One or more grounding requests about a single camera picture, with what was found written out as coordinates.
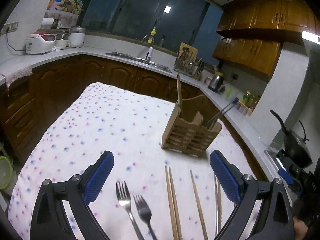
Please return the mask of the person's right hand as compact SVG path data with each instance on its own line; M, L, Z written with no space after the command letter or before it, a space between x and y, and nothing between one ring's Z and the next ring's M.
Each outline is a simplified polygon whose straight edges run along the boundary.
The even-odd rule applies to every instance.
M308 231L307 225L297 217L293 218L295 240L303 240Z

